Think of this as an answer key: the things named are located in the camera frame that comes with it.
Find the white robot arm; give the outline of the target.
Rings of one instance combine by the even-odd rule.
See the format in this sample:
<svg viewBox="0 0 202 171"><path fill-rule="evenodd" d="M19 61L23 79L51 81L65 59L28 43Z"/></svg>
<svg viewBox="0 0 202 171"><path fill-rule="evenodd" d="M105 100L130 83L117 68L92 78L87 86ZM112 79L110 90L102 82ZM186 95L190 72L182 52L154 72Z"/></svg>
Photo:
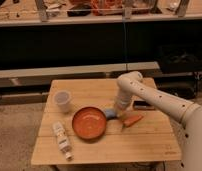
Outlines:
<svg viewBox="0 0 202 171"><path fill-rule="evenodd" d="M146 86L140 72L125 73L117 78L118 93L114 110L121 117L135 95L185 129L181 171L202 171L202 105Z"/></svg>

